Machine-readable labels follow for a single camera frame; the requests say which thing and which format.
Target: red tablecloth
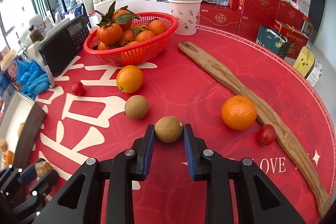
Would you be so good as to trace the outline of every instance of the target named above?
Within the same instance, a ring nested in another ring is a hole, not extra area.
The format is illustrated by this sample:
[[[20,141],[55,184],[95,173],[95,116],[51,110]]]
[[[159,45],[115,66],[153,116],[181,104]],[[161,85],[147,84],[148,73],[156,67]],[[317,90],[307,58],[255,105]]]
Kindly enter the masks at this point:
[[[196,35],[189,37],[173,34],[167,48],[150,60],[152,64],[142,65],[152,67],[142,69],[145,81],[135,93],[145,96],[150,105],[142,120],[132,121],[122,113],[133,94],[119,92],[115,86],[119,69],[102,65],[84,52],[58,77],[54,91],[39,96],[38,104],[48,115],[31,162],[44,157],[61,176],[48,198],[88,157],[112,158],[142,137],[149,123],[175,115],[183,123],[191,123],[194,134],[224,157],[252,158],[305,221],[316,223],[315,200],[300,172],[276,143],[264,148],[255,141],[258,122],[242,132],[223,124],[221,107],[233,93],[179,52],[177,44],[191,41],[200,46],[268,102],[296,134],[331,196],[335,137],[320,98],[291,66],[266,49],[228,33],[198,28]],[[82,98],[71,95],[71,84],[80,80],[86,85]],[[136,223],[204,223],[206,183],[193,182],[185,162],[182,140],[173,144],[156,140],[148,179],[133,183]]]

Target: metal rivet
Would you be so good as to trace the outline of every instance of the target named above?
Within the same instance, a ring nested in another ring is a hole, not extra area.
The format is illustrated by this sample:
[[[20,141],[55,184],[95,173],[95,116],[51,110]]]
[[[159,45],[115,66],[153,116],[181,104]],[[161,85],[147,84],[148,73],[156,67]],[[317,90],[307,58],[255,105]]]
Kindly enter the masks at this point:
[[[212,156],[212,155],[213,155],[213,151],[212,151],[211,149],[205,149],[205,150],[203,151],[203,154],[204,154],[205,156]]]
[[[133,156],[135,154],[135,151],[133,149],[127,149],[125,151],[126,156]]]
[[[252,164],[252,160],[250,158],[244,158],[243,164],[249,166]]]
[[[95,158],[88,158],[88,159],[86,160],[86,164],[87,164],[87,165],[93,165],[95,162],[96,162],[96,159],[95,159]]]

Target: white paper cup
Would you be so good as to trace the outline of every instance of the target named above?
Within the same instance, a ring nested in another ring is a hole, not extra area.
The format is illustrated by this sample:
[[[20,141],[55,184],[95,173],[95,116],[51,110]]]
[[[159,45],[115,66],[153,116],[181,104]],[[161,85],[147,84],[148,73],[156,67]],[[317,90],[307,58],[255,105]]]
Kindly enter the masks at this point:
[[[171,14],[178,20],[175,33],[195,34],[202,0],[168,0],[168,2]]]

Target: red fruit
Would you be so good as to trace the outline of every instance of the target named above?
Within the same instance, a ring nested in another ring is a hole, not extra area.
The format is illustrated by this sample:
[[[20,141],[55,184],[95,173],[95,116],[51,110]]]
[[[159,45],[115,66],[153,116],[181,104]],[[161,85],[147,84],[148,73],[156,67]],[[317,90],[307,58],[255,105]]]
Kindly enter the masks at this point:
[[[260,128],[257,134],[257,141],[262,146],[266,146],[266,145],[270,145],[271,143],[273,143],[275,140],[275,137],[276,135],[275,135],[274,127],[270,124],[265,124]]]
[[[74,82],[71,86],[71,92],[75,96],[82,96],[84,93],[84,86],[81,82]]]

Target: red plastic basket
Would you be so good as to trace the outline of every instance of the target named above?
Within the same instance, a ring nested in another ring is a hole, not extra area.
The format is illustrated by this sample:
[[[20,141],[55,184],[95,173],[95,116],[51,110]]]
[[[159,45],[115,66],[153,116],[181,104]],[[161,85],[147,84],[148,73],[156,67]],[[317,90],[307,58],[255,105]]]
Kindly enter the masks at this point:
[[[175,17],[164,13],[146,12],[139,13],[138,15],[140,18],[133,19],[131,28],[139,24],[147,25],[150,20],[158,18],[166,24],[167,30],[144,42],[103,51],[93,50],[93,47],[97,46],[100,42],[96,35],[97,31],[94,31],[84,42],[84,52],[96,56],[101,62],[107,65],[116,67],[137,65],[157,56],[164,50],[169,36],[177,29],[179,23]]]

